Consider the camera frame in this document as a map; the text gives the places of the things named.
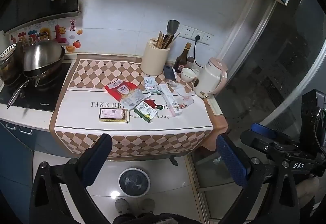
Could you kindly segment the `long white toothpaste box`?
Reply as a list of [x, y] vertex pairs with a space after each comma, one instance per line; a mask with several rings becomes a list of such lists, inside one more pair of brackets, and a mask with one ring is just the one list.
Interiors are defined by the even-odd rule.
[[158, 91], [166, 102], [167, 108], [170, 110], [172, 116], [179, 116], [182, 114], [182, 109], [174, 98], [167, 84], [161, 83], [158, 85]]

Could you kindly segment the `white tissue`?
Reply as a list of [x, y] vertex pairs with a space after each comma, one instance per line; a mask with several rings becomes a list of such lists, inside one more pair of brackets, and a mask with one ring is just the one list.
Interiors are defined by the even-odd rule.
[[184, 85], [174, 81], [168, 81], [167, 84], [176, 92], [176, 102], [180, 109], [187, 108], [195, 102], [192, 94], [186, 92]]

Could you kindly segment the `yellow pink box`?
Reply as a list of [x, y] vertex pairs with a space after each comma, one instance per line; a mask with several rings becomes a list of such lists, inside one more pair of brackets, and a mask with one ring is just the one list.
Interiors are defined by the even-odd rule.
[[128, 123], [129, 111], [121, 108], [100, 108], [99, 121]]

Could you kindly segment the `small red green wrapper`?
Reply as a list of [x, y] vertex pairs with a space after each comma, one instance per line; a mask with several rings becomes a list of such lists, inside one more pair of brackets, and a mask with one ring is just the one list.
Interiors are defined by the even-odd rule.
[[163, 110], [164, 109], [164, 106], [161, 105], [161, 104], [156, 104], [155, 103], [155, 100], [152, 100], [152, 99], [147, 99], [147, 100], [144, 100], [150, 107], [152, 107], [153, 109], [158, 109], [158, 110]]

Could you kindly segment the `green white small box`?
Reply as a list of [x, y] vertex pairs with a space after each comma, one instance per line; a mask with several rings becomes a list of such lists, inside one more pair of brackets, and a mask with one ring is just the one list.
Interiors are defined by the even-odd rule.
[[154, 117], [157, 115], [157, 111], [145, 101], [140, 102], [134, 108], [134, 112], [148, 123], [151, 123]]

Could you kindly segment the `green white sachet packet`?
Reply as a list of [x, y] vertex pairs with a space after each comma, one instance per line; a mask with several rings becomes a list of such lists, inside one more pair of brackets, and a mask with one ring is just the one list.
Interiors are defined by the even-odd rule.
[[149, 94], [158, 94], [158, 84], [156, 83], [156, 79], [152, 76], [144, 77], [144, 87], [147, 93]]

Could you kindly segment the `red clear snack bag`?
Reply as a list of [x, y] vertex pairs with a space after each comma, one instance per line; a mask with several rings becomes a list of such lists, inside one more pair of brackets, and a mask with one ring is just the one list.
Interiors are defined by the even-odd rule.
[[150, 97], [150, 94], [143, 93], [135, 84], [120, 79], [106, 85], [105, 90], [127, 110], [134, 109], [140, 102]]

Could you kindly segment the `white round trash bin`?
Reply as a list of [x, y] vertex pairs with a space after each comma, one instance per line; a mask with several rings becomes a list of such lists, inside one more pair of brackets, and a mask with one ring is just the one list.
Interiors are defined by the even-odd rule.
[[149, 176], [143, 170], [128, 168], [119, 175], [118, 184], [126, 196], [140, 198], [148, 193], [151, 182]]

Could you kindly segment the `left grey slipper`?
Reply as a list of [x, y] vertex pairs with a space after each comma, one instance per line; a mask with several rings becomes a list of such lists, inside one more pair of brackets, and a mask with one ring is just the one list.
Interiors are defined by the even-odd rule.
[[119, 215], [131, 213], [130, 204], [125, 199], [116, 200], [115, 207]]

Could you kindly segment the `glass sliding door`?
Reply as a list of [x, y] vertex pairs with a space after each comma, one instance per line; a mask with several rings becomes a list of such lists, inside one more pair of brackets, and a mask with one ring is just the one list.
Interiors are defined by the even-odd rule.
[[241, 146], [240, 134], [253, 123], [298, 139], [301, 96], [325, 91], [325, 13], [317, 0], [277, 4], [261, 35], [217, 102], [227, 135]]

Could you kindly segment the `right grey slipper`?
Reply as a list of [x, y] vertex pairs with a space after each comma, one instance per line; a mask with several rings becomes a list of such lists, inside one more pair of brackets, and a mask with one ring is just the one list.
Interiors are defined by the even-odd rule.
[[155, 210], [155, 202], [153, 199], [144, 199], [139, 206], [142, 213], [153, 214]]

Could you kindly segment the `black floor object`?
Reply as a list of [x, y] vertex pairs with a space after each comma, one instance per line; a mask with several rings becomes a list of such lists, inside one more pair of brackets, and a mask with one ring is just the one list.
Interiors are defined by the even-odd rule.
[[176, 156], [170, 156], [169, 160], [172, 163], [172, 165], [178, 166], [178, 161], [176, 161]]

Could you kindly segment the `metal spatula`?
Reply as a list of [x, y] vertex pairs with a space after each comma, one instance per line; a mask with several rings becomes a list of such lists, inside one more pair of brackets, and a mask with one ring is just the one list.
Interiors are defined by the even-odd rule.
[[179, 25], [180, 25], [179, 21], [169, 20], [166, 28], [167, 34], [174, 35], [178, 31]]

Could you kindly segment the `steel wok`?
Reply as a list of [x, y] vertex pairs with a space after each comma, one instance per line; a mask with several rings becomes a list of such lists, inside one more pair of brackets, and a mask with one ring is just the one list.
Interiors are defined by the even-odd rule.
[[29, 83], [33, 83], [37, 88], [51, 82], [54, 73], [61, 67], [64, 56], [65, 48], [54, 40], [43, 40], [27, 47], [23, 57], [23, 74], [26, 81], [14, 92], [7, 109], [14, 104]]

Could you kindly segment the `wall power outlet strip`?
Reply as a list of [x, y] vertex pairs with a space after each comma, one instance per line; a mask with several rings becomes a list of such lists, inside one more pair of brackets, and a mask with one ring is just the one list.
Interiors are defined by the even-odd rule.
[[199, 29], [186, 25], [181, 26], [179, 37], [195, 41], [197, 36], [199, 36], [199, 42], [205, 45], [211, 45], [214, 38], [213, 35]]

